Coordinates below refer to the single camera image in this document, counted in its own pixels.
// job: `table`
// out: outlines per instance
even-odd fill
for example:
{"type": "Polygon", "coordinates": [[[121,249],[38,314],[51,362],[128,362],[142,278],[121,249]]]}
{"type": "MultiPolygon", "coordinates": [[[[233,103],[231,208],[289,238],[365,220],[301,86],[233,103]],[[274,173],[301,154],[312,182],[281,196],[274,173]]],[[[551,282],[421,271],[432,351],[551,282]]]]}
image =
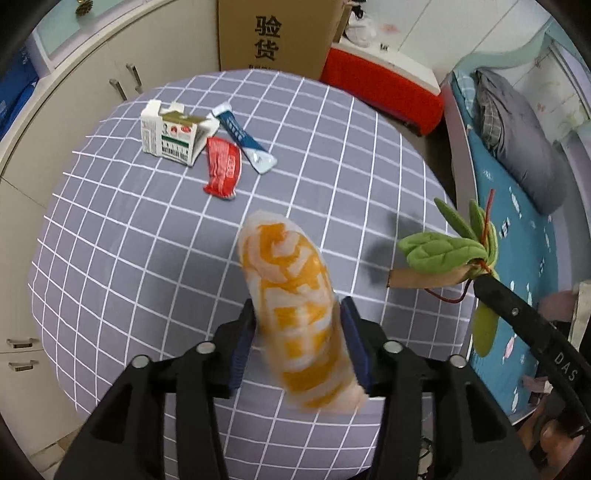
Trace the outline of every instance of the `table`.
{"type": "MultiPolygon", "coordinates": [[[[180,355],[236,319],[248,295],[236,236],[259,209],[303,228],[320,247],[337,294],[352,294],[366,319],[419,354],[447,358],[460,348],[473,297],[458,306],[424,291],[386,289],[392,262],[404,261],[397,237],[424,226],[446,231],[433,203],[444,195],[390,123],[311,80],[221,72],[123,103],[74,152],[33,259],[33,315],[59,383],[86,417],[135,355],[180,355]],[[238,121],[279,159],[277,167],[258,176],[245,163],[234,200],[208,196],[205,154],[185,168],[141,151],[138,118],[151,98],[204,116],[230,100],[238,121]]],[[[173,479],[170,397],[165,455],[173,479]]],[[[298,411],[255,347],[239,393],[216,404],[231,477],[338,480],[371,463],[383,401],[368,401],[355,415],[298,411]]]]}

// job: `orange plush carrot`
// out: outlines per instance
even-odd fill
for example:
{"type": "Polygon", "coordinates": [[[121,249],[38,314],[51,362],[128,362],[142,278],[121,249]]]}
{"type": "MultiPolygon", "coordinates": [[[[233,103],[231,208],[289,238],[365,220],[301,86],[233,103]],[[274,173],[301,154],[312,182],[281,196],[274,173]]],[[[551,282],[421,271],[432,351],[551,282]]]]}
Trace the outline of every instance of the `orange plush carrot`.
{"type": "Polygon", "coordinates": [[[255,212],[242,227],[238,249],[267,360],[291,399],[304,408],[355,409],[365,394],[316,247],[287,218],[255,212]]]}

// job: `pine cone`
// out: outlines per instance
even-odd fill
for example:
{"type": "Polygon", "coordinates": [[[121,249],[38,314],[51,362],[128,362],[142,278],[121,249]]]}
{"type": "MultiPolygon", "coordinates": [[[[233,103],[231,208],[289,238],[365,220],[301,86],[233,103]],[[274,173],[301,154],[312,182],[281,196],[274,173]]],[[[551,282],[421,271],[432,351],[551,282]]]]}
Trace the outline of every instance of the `pine cone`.
{"type": "Polygon", "coordinates": [[[76,16],[77,17],[84,17],[90,10],[92,10],[92,6],[94,5],[92,0],[83,0],[79,2],[78,8],[76,8],[76,16]]]}

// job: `chinese characters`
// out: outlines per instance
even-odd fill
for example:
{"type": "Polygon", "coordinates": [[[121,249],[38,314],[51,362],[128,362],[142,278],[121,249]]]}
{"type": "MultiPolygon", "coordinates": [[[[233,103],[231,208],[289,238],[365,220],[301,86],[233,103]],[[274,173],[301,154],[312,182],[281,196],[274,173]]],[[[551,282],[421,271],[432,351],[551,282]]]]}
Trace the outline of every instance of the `chinese characters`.
{"type": "Polygon", "coordinates": [[[261,38],[255,43],[255,58],[275,61],[275,52],[279,50],[279,46],[271,38],[281,38],[279,35],[280,29],[281,23],[276,19],[275,15],[268,18],[266,16],[257,16],[255,32],[266,39],[261,38]]]}

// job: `red string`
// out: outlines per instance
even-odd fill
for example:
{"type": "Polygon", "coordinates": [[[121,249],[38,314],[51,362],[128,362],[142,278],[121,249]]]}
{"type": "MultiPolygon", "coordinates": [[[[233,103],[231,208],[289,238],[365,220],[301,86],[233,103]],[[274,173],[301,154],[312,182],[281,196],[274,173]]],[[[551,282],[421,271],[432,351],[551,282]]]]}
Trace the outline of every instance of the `red string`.
{"type": "MultiPolygon", "coordinates": [[[[491,221],[492,199],[494,197],[495,197],[495,189],[491,189],[491,191],[488,194],[488,199],[486,201],[484,230],[482,231],[482,237],[480,239],[481,244],[485,248],[486,248],[486,243],[488,242],[488,229],[489,229],[489,223],[491,221]]],[[[478,264],[483,268],[483,270],[486,270],[487,273],[492,273],[491,268],[488,265],[486,265],[486,262],[483,259],[479,259],[478,264]]],[[[433,290],[430,290],[429,288],[425,288],[425,290],[427,290],[428,293],[430,293],[435,298],[437,298],[441,301],[445,301],[447,303],[460,303],[466,297],[466,294],[468,292],[468,287],[470,286],[471,282],[472,282],[472,280],[468,280],[466,282],[466,286],[464,287],[464,292],[462,293],[462,296],[458,299],[447,299],[447,298],[435,293],[433,290]]]]}

